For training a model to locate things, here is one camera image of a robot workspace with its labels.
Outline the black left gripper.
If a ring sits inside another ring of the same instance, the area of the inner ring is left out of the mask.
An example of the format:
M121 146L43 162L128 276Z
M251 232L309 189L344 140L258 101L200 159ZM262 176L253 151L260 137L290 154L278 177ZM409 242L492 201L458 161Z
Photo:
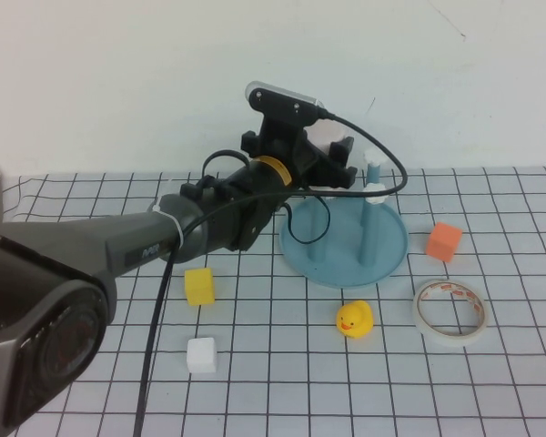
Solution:
M241 149L263 158L300 187L350 188L358 170L349 165L353 138L338 122L320 119L309 127L264 117L260 130L241 137Z

